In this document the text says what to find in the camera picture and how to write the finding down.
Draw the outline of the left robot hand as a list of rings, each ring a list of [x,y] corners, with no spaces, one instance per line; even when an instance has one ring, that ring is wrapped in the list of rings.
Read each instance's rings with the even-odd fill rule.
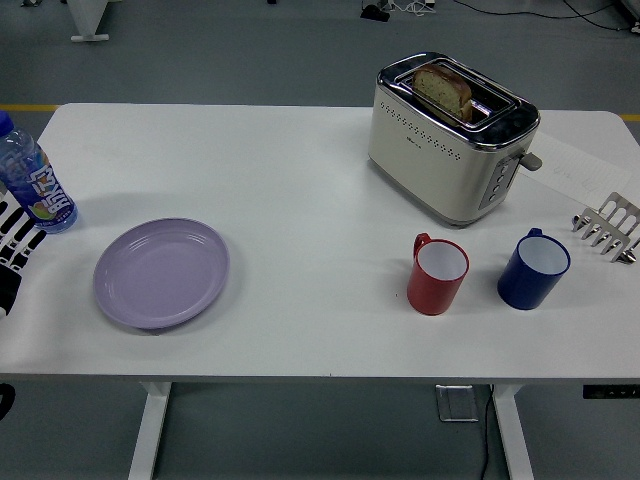
[[[47,233],[27,219],[21,207],[8,213],[9,204],[1,201],[1,317],[11,312],[22,283],[22,270]]]

